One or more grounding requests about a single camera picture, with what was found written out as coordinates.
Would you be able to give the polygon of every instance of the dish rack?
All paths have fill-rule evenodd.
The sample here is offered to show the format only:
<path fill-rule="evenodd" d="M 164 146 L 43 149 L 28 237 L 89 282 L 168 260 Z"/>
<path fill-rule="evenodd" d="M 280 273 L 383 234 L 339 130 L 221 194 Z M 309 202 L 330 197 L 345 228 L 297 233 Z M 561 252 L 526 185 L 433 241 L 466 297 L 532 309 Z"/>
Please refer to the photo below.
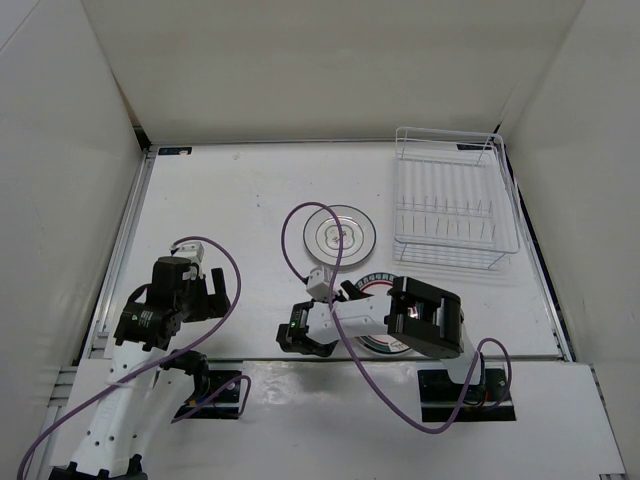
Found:
<path fill-rule="evenodd" d="M 400 127 L 395 170 L 396 261 L 495 270 L 520 249 L 499 135 Z"/>

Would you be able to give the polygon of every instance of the white connector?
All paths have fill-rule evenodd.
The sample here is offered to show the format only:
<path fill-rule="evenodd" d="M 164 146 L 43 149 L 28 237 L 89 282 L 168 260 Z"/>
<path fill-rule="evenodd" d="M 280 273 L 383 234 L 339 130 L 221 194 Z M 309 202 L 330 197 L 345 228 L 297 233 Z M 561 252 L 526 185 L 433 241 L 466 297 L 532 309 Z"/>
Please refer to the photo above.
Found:
<path fill-rule="evenodd" d="M 174 253 L 174 257 L 181 257 L 190 260 L 192 263 L 198 265 L 198 268 L 191 268 L 190 273 L 185 273 L 187 278 L 190 276 L 191 280 L 195 280 L 196 276 L 202 276 L 202 259 L 204 258 L 204 246 L 200 242 L 185 242 Z"/>
<path fill-rule="evenodd" d="M 331 270 L 329 267 L 323 265 L 314 268 L 309 273 L 309 279 L 307 280 L 307 293 L 318 302 L 327 302 L 331 292 L 329 290 L 330 280 Z"/>

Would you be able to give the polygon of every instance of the white wall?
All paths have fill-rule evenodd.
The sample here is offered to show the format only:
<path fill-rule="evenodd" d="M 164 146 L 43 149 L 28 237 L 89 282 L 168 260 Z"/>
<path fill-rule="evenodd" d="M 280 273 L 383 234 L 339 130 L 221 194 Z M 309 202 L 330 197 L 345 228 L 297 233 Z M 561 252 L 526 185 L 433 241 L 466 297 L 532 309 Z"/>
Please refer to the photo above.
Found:
<path fill-rule="evenodd" d="M 149 138 L 211 142 L 493 131 L 583 0 L 83 3 Z"/>
<path fill-rule="evenodd" d="M 640 478 L 640 3 L 588 0 L 510 158 L 578 358 Z"/>
<path fill-rule="evenodd" d="M 79 0 L 0 6 L 0 471 L 88 325 L 140 151 Z"/>

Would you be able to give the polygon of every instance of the plate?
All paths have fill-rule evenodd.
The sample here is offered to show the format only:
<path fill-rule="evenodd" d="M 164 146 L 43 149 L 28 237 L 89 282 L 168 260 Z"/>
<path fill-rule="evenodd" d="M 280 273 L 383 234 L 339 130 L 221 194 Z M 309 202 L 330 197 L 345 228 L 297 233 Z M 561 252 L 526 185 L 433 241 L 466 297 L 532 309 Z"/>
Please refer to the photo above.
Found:
<path fill-rule="evenodd" d="M 342 225 L 344 249 L 340 266 L 347 267 L 363 261 L 376 244 L 376 229 L 361 210 L 348 205 L 330 205 Z M 329 212 L 316 211 L 304 226 L 304 245 L 319 262 L 335 265 L 340 238 L 338 226 Z"/>
<path fill-rule="evenodd" d="M 355 284 L 361 292 L 372 293 L 374 295 L 384 295 L 393 285 L 395 275 L 391 273 L 378 272 L 365 275 Z M 396 340 L 391 335 L 367 335 L 356 337 L 356 340 L 364 348 L 377 355 L 394 356 L 401 355 L 411 350 L 404 343 Z"/>

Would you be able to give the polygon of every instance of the white table surface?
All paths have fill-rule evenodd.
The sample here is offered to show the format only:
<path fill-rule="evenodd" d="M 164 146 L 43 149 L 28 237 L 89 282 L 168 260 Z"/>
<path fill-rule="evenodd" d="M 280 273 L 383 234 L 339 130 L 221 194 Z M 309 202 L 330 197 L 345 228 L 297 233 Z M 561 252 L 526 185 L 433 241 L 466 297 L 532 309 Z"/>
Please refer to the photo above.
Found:
<path fill-rule="evenodd" d="M 419 365 L 367 362 L 418 420 Z M 108 368 L 83 360 L 67 408 L 103 388 Z M 516 362 L 516 421 L 457 423 L 441 435 L 402 422 L 351 362 L 245 362 L 244 373 L 253 379 L 244 416 L 170 426 L 143 459 L 150 479 L 598 480 L 624 471 L 586 365 Z M 69 462 L 92 415 L 61 427 L 52 465 Z"/>
<path fill-rule="evenodd" d="M 556 357 L 544 295 L 524 246 L 498 272 L 417 269 L 393 262 L 394 158 L 392 143 L 196 146 L 191 155 L 158 156 L 128 262 L 123 265 L 126 270 L 108 312 L 108 328 L 113 332 L 126 298 L 150 280 L 153 263 L 168 254 L 174 240 L 203 235 L 235 257 L 243 289 L 228 324 L 200 351 L 215 358 L 292 359 L 294 355 L 282 352 L 275 341 L 278 324 L 288 321 L 294 303 L 309 297 L 282 259 L 280 228 L 293 207 L 315 200 L 355 206 L 373 220 L 377 230 L 373 254 L 344 271 L 339 281 L 355 282 L 379 271 L 416 277 L 462 298 L 472 341 L 492 336 L 502 340 L 514 356 Z M 288 232 L 290 257 L 305 275 L 315 263 L 303 245 L 302 228 L 313 212 L 313 208 L 299 212 Z M 224 268 L 232 296 L 231 267 L 221 254 L 207 248 L 205 271 L 217 266 Z M 213 321 L 184 325 L 171 348 L 186 345 L 212 325 Z M 487 346 L 486 353 L 499 351 Z M 332 358 L 346 355 L 339 345 Z"/>

